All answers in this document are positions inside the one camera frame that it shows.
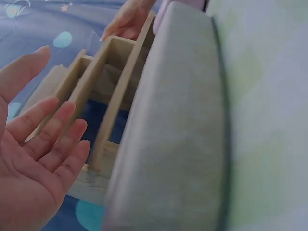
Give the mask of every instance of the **palm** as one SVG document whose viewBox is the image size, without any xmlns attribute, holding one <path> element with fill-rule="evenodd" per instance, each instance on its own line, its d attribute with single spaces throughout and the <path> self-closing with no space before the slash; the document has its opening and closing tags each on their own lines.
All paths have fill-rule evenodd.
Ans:
<svg viewBox="0 0 308 231">
<path fill-rule="evenodd" d="M 40 70 L 37 63 L 29 62 L 29 65 Z M 59 209 L 87 158 L 89 143 L 79 142 L 86 129 L 83 120 L 76 120 L 68 133 L 58 139 L 61 128 L 75 109 L 69 102 L 59 108 L 38 135 L 24 143 L 56 107 L 56 98 L 37 103 L 5 125 L 7 103 L 15 93 L 6 92 L 1 87 L 3 83 L 7 87 L 11 83 L 16 85 L 12 81 L 14 76 L 9 76 L 11 80 L 8 80 L 3 75 L 13 70 L 12 67 L 16 68 L 14 63 L 0 71 L 0 230 L 35 231 L 44 226 Z M 32 78 L 30 72 L 22 73 L 28 81 Z"/>
<path fill-rule="evenodd" d="M 120 9 L 114 20 L 108 25 L 103 34 L 103 40 L 109 35 L 117 35 L 135 40 L 149 14 L 144 7 L 126 7 Z"/>
</svg>

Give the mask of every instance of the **fingernail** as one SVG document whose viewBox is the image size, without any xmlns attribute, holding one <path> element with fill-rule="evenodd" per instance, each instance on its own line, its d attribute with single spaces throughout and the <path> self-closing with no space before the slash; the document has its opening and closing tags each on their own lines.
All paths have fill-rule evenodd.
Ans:
<svg viewBox="0 0 308 231">
<path fill-rule="evenodd" d="M 34 53 L 44 53 L 47 49 L 49 49 L 49 46 L 43 46 L 38 48 Z"/>
</svg>

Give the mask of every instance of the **plywood edge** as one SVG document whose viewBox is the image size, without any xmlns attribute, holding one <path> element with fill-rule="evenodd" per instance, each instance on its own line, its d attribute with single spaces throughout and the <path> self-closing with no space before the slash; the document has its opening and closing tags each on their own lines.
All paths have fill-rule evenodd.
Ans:
<svg viewBox="0 0 308 231">
<path fill-rule="evenodd" d="M 76 58 L 73 60 L 67 70 L 66 76 L 63 78 L 59 86 L 54 91 L 53 95 L 62 99 L 67 94 L 68 89 L 73 84 L 74 79 L 77 77 L 78 70 L 80 68 L 81 58 L 86 54 L 86 50 L 82 49 Z"/>
</svg>

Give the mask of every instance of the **wooden compartment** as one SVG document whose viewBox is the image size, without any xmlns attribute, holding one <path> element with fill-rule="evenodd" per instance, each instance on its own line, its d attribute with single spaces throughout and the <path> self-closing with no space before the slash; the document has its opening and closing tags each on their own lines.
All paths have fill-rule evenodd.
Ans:
<svg viewBox="0 0 308 231">
<path fill-rule="evenodd" d="M 154 12 L 150 12 L 136 41 L 110 36 L 94 57 L 82 50 L 69 68 L 55 66 L 33 93 L 23 110 L 50 95 L 76 105 L 76 110 L 65 133 L 78 118 L 89 99 L 104 103 L 107 110 L 103 116 L 89 164 L 85 164 L 69 195 L 78 199 L 103 205 L 109 178 L 119 148 L 109 141 L 120 109 L 129 111 L 146 57 L 154 35 L 152 25 Z M 40 131 L 54 112 L 40 124 L 29 139 Z"/>
</svg>

